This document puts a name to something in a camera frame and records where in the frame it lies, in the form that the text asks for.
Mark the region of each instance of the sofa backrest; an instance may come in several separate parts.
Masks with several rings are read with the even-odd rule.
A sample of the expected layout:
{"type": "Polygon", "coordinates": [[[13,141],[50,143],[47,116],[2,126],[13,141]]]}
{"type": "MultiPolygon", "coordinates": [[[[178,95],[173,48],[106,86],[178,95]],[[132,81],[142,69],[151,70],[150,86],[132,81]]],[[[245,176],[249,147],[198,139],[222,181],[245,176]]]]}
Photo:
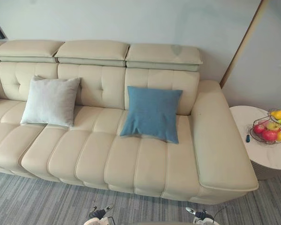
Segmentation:
{"type": "Polygon", "coordinates": [[[199,51],[189,46],[8,41],[0,45],[0,98],[26,101],[33,75],[80,77],[77,105],[128,110],[127,86],[183,90],[177,114],[189,115],[201,63],[199,51]]]}

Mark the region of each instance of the round side table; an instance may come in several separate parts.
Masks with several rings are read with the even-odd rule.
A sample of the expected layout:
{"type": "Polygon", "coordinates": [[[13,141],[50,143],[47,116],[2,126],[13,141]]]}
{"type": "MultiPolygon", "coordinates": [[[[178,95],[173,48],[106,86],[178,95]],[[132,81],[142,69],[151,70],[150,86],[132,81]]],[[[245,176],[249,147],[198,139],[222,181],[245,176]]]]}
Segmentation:
{"type": "Polygon", "coordinates": [[[265,117],[267,111],[252,106],[239,105],[230,108],[239,133],[243,139],[258,180],[265,180],[281,173],[281,143],[265,144],[246,136],[256,119],[265,117]]]}

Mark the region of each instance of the cream leather sofa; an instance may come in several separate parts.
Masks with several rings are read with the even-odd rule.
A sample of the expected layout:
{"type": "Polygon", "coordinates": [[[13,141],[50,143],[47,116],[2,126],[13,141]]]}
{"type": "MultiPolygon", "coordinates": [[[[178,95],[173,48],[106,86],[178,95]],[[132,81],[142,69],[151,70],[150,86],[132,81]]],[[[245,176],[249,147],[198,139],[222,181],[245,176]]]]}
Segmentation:
{"type": "Polygon", "coordinates": [[[215,204],[258,188],[220,86],[199,51],[113,41],[0,42],[0,172],[215,204]],[[22,124],[33,75],[80,77],[74,127],[22,124]],[[183,90],[179,144],[120,137],[127,86],[183,90]]]}

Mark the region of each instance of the floor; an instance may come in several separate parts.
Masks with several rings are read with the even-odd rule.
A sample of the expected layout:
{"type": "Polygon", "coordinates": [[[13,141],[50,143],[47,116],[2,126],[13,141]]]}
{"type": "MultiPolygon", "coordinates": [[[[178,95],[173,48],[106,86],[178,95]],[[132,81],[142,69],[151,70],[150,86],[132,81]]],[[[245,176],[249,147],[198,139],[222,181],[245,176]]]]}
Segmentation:
{"type": "Polygon", "coordinates": [[[191,222],[185,207],[206,209],[221,225],[281,225],[281,175],[218,205],[179,202],[0,173],[0,225],[82,225],[93,206],[114,203],[116,225],[140,221],[191,222]]]}

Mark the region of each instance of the blue pillow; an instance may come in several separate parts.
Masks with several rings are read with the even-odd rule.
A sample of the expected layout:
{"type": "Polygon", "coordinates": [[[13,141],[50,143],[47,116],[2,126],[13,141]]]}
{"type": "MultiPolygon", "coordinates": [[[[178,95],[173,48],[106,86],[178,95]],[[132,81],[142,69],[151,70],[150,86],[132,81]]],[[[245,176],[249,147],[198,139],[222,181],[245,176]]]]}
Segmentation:
{"type": "Polygon", "coordinates": [[[182,90],[128,86],[129,113],[120,136],[152,135],[178,144],[176,111],[182,90]]]}

